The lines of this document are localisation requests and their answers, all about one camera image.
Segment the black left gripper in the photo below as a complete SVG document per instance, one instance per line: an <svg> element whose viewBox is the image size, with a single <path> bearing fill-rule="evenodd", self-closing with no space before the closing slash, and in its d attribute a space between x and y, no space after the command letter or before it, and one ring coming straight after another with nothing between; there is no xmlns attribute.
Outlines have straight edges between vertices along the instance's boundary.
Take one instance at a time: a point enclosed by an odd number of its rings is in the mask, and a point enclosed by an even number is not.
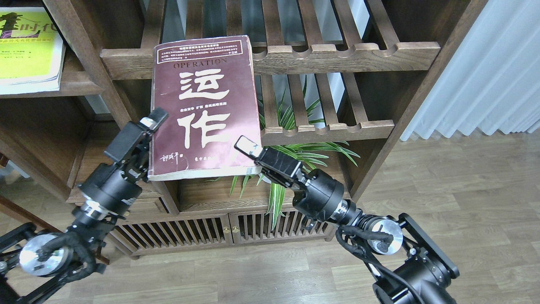
<svg viewBox="0 0 540 304"><path fill-rule="evenodd" d="M142 192L137 181L148 182L151 136L167 120L168 112L158 107L139 122L128 122L114 137L104 154L114 163L101 163L78 187L87 199L110 213L123 214Z"/></svg>

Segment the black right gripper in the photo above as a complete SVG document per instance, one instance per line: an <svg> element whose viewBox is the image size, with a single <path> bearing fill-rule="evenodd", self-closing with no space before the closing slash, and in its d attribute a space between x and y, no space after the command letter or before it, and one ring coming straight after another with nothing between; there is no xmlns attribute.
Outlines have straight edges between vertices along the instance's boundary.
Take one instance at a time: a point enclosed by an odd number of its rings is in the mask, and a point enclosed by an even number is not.
<svg viewBox="0 0 540 304"><path fill-rule="evenodd" d="M293 207L309 219L337 223L343 217L334 212L341 205L345 187L321 169L302 171L300 161L274 148L259 146L245 136L239 137L235 149L260 166L272 183L291 188Z"/></svg>

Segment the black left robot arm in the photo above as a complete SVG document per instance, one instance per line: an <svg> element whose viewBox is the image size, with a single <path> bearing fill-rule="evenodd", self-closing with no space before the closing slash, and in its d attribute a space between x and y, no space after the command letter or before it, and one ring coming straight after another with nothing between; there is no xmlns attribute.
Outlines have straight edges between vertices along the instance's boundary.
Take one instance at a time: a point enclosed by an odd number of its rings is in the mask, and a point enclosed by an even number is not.
<svg viewBox="0 0 540 304"><path fill-rule="evenodd" d="M106 235L140 196L137 182L148 181L151 137L167 117L167 111L156 108L116 135L105 150L112 163L101 163L78 186L86 201L73 210L75 219L63 233L37 232L35 224L25 223L1 237L2 304L41 304L70 282L104 273L96 250L105 246ZM16 266L49 280L20 296L6 279Z"/></svg>

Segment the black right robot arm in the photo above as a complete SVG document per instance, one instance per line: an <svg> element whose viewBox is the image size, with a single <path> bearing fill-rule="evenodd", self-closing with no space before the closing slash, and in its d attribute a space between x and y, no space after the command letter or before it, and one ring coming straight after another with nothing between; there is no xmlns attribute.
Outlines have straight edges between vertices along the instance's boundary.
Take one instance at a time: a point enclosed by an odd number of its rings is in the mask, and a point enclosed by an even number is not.
<svg viewBox="0 0 540 304"><path fill-rule="evenodd" d="M345 187L321 169L301 163L241 136L235 148L262 168L271 181L294 192L293 207L302 226L335 227L335 239L361 260L375 279L373 291L382 304L455 304L447 288L458 267L405 212L398 217L368 214L344 197Z"/></svg>

